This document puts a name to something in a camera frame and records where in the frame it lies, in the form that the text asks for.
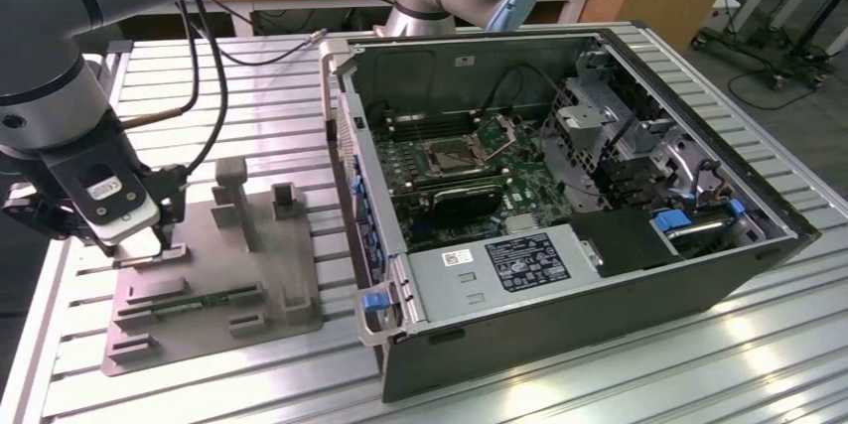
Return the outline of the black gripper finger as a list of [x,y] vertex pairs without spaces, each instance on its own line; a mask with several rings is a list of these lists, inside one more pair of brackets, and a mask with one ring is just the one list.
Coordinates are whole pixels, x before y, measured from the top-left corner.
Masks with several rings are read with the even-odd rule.
[[47,197],[7,199],[2,212],[51,239],[78,238],[85,245],[97,246],[107,257],[114,257],[117,247],[98,238],[83,215],[67,199]]
[[183,165],[170,165],[147,175],[147,191],[161,215],[153,232],[162,250],[173,246],[173,226],[185,221],[187,178],[187,167]]

